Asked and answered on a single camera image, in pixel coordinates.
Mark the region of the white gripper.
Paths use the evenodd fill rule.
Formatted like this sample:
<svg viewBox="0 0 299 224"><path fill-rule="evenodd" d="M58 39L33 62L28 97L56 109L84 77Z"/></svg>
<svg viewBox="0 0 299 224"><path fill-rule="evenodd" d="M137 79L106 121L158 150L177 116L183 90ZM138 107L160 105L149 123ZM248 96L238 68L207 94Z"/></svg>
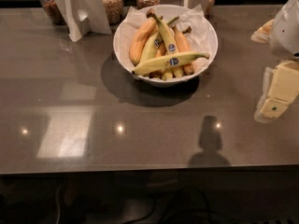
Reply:
<svg viewBox="0 0 299 224"><path fill-rule="evenodd" d="M256 30L251 40L268 43L270 50L282 61L274 69L266 67L263 74L263 95L254 119L269 123L280 118L299 95L299 0L288 0L274 20Z"/></svg>

